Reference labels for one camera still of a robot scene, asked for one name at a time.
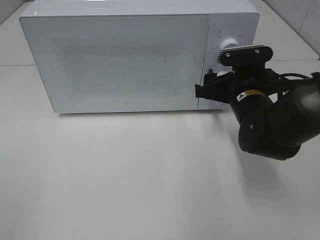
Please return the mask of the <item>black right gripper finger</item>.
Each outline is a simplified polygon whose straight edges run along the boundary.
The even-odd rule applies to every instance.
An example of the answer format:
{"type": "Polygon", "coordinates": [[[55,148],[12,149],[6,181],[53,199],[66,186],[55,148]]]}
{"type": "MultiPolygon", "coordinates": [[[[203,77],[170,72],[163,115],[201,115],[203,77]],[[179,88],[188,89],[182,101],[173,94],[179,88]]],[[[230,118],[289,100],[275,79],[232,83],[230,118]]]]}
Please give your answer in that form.
{"type": "Polygon", "coordinates": [[[222,88],[216,87],[215,85],[212,85],[212,84],[203,85],[203,86],[196,84],[194,87],[195,87],[196,98],[213,100],[220,103],[229,103],[226,92],[222,88]]]}
{"type": "Polygon", "coordinates": [[[204,75],[203,85],[209,86],[209,85],[221,84],[233,76],[234,76],[234,73],[231,71],[225,75],[217,77],[217,72],[214,72],[213,69],[210,68],[208,72],[204,75]]]}

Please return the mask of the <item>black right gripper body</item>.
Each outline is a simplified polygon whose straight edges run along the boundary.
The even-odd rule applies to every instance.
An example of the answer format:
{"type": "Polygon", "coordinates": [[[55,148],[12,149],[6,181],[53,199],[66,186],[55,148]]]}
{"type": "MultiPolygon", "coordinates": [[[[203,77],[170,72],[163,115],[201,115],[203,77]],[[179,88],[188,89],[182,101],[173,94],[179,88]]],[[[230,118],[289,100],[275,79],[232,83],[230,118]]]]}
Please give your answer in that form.
{"type": "Polygon", "coordinates": [[[276,77],[264,63],[235,67],[219,76],[219,100],[233,108],[269,108],[273,104],[276,77]]]}

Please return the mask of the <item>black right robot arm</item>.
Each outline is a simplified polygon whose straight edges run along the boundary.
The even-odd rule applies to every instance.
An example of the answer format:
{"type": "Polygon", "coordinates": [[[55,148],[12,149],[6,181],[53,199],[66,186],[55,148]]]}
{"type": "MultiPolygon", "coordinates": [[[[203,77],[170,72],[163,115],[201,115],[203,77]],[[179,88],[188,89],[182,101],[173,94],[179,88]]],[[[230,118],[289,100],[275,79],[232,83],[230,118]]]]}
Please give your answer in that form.
{"type": "Polygon", "coordinates": [[[263,63],[210,70],[197,98],[229,104],[238,123],[242,151],[286,160],[320,133],[320,74],[278,74],[263,63]]]}

